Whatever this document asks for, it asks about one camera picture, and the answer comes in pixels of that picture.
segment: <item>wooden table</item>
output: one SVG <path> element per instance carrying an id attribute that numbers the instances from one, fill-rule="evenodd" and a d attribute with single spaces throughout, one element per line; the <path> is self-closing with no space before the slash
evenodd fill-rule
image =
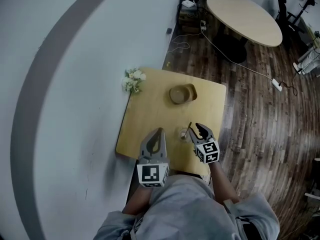
<path id="1" fill-rule="evenodd" d="M 141 68 L 146 81 L 142 92 L 131 94 L 123 118 L 116 152 L 137 159 L 141 141 L 154 129 L 164 128 L 170 168 L 192 174 L 207 175 L 209 167 L 193 153 L 193 144 L 179 139 L 181 129 L 192 122 L 209 127 L 216 139 L 222 124 L 226 87 L 222 84 L 166 70 Z M 197 99 L 174 105 L 169 90 L 176 85 L 193 84 Z"/>
<path id="2" fill-rule="evenodd" d="M 240 63 L 246 59 L 247 52 L 244 44 L 247 40 L 267 47 L 276 47 L 281 44 L 282 33 L 278 24 L 255 2 L 251 0 L 207 0 L 206 2 L 208 9 L 223 23 L 220 24 L 214 41 L 232 61 L 236 60 L 234 62 Z M 223 35 L 225 26 L 243 38 L 239 41 Z"/>

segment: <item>gray shirt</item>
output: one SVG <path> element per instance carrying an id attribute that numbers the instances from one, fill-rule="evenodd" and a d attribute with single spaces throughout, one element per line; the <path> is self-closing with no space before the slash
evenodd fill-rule
<path id="1" fill-rule="evenodd" d="M 276 240 L 279 221 L 261 193 L 225 207 L 214 192 L 196 177 L 174 175 L 155 188 L 150 208 L 141 219 L 110 212 L 94 240 L 247 240 L 244 228 L 254 226 L 262 240 Z"/>

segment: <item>black and white marker cube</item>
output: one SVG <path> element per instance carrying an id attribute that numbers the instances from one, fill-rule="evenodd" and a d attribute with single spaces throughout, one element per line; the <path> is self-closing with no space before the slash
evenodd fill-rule
<path id="1" fill-rule="evenodd" d="M 168 163 L 137 164 L 139 183 L 145 188 L 163 187 L 169 175 Z"/>
<path id="2" fill-rule="evenodd" d="M 218 142 L 213 138 L 208 142 L 195 146 L 195 153 L 204 164 L 210 164 L 219 161 L 220 149 Z"/>

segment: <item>person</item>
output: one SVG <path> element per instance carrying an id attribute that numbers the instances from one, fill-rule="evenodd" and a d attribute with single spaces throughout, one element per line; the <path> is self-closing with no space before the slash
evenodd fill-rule
<path id="1" fill-rule="evenodd" d="M 261 193 L 239 199 L 219 162 L 201 178 L 169 176 L 164 187 L 138 187 L 124 209 L 110 212 L 94 240 L 276 240 L 277 216 Z"/>
<path id="2" fill-rule="evenodd" d="M 310 73 L 318 66 L 320 66 L 320 48 L 312 49 L 301 63 L 293 63 L 294 69 L 299 74 L 302 72 L 303 75 Z"/>

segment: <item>table base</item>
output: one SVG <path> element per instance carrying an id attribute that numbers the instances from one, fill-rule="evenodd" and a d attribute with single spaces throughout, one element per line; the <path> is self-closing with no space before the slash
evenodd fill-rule
<path id="1" fill-rule="evenodd" d="M 213 39 L 213 44 L 221 50 L 231 61 L 235 63 L 242 63 L 247 59 L 247 50 L 244 47 L 247 39 L 241 38 L 240 40 L 228 35 L 228 34 L 217 34 Z M 229 61 L 221 52 L 214 48 L 223 59 Z"/>

